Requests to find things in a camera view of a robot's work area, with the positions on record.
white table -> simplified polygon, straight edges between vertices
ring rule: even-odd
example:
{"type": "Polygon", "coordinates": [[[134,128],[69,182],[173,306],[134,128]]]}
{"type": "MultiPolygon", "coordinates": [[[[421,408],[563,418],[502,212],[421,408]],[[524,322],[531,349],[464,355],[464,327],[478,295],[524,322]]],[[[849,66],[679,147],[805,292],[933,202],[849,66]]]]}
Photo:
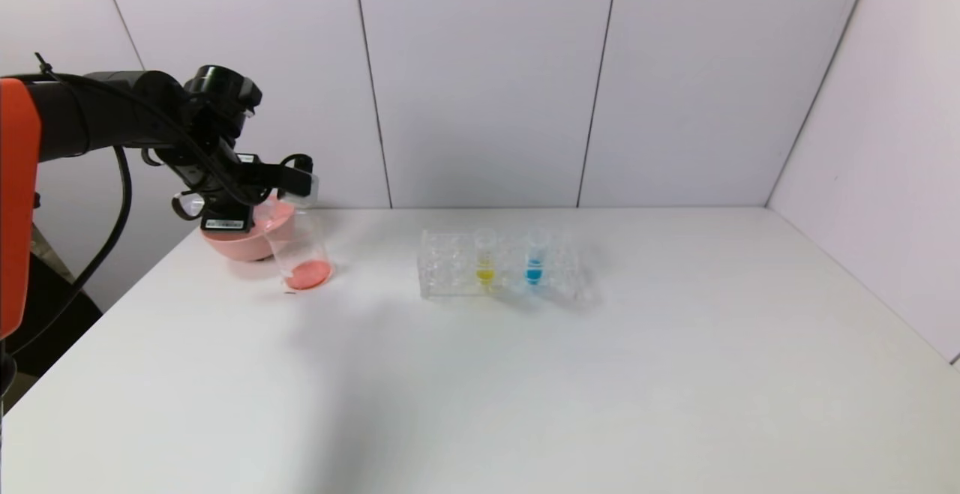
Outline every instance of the white table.
{"type": "Polygon", "coordinates": [[[186,238],[10,412],[4,494],[960,491],[960,375],[770,211],[325,218],[300,295],[186,238]],[[589,306],[419,298],[422,227],[535,222],[589,306]]]}

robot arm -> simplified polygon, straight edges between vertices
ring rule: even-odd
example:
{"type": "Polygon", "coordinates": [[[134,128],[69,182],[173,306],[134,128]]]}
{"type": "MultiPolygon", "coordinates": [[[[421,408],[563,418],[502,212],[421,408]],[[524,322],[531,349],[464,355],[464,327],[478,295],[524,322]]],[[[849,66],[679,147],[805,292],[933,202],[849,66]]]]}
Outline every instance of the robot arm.
{"type": "Polygon", "coordinates": [[[205,66],[181,85],[156,70],[75,76],[54,74],[43,65],[41,74],[0,80],[0,338],[17,329],[23,312],[40,162],[109,146],[151,150],[183,180],[184,193],[203,197],[197,217],[205,230],[249,231],[253,207],[273,189],[294,203],[309,203],[316,195],[308,156],[261,163],[255,155],[233,151],[262,97],[250,78],[205,66]]]}

label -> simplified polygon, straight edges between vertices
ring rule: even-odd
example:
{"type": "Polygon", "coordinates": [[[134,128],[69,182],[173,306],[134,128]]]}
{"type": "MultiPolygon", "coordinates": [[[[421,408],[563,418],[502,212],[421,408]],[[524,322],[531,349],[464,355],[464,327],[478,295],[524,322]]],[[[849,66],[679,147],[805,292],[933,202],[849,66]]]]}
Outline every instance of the label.
{"type": "Polygon", "coordinates": [[[222,220],[222,218],[212,218],[207,220],[203,227],[207,230],[214,228],[217,230],[242,230],[243,220],[222,220]]]}

pink liquid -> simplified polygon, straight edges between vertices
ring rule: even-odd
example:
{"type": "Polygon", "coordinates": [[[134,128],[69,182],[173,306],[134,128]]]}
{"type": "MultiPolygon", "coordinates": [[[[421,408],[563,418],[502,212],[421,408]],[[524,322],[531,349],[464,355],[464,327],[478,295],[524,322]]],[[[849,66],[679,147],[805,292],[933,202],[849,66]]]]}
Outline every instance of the pink liquid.
{"type": "Polygon", "coordinates": [[[296,266],[293,275],[284,279],[284,282],[292,289],[311,289],[313,286],[322,285],[326,279],[330,278],[333,268],[322,259],[312,259],[309,262],[303,262],[296,266]]]}

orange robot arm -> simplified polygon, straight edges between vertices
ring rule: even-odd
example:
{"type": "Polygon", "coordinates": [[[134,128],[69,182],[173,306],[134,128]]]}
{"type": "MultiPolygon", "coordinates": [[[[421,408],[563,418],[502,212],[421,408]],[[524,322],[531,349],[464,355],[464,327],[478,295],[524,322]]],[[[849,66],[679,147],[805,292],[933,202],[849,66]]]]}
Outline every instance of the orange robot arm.
{"type": "Polygon", "coordinates": [[[23,82],[0,79],[0,338],[20,326],[27,299],[41,118],[23,82]]]}

